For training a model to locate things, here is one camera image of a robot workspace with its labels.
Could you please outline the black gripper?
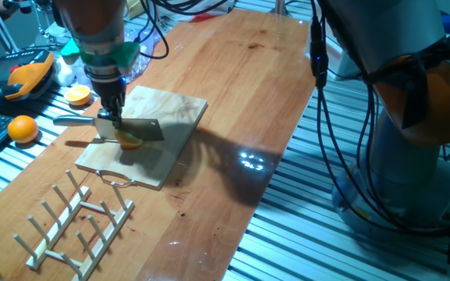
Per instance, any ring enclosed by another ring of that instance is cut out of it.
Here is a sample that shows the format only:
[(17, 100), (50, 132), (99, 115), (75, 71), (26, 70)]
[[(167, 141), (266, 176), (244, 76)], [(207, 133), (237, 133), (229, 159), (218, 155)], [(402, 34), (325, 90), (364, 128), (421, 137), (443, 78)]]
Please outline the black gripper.
[(126, 79), (118, 76), (113, 80), (93, 80), (91, 85), (101, 98), (102, 107), (97, 114), (99, 119), (112, 120), (115, 128), (122, 127), (122, 112), (126, 98)]

